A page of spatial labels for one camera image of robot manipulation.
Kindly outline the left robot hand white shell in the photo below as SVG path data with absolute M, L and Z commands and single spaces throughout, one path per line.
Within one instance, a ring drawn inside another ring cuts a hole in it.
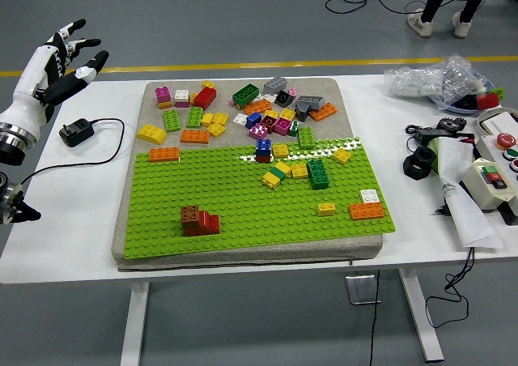
M 49 121 L 48 109 L 82 91 L 101 72 L 109 56 L 105 50 L 75 71 L 66 72 L 80 49 L 101 43 L 99 39 L 69 40 L 73 32 L 85 25 L 85 19 L 69 23 L 36 49 L 16 85 L 11 106 L 1 113 L 3 129 L 35 143 L 40 127 Z

